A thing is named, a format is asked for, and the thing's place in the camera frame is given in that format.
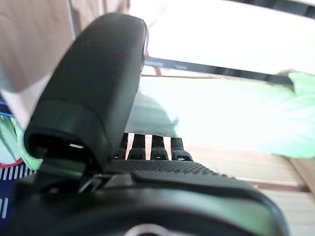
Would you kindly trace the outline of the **left five-finger robot hand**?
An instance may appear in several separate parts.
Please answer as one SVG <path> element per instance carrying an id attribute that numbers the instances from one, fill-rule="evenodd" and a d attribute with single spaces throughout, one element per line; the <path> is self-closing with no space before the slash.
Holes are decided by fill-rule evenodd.
<path id="1" fill-rule="evenodd" d="M 126 146 L 148 30 L 109 13 L 75 39 L 24 132 L 37 173 L 15 183 L 5 236 L 287 236 L 283 213 L 244 181 L 192 160 L 172 139 L 172 158 Z"/>

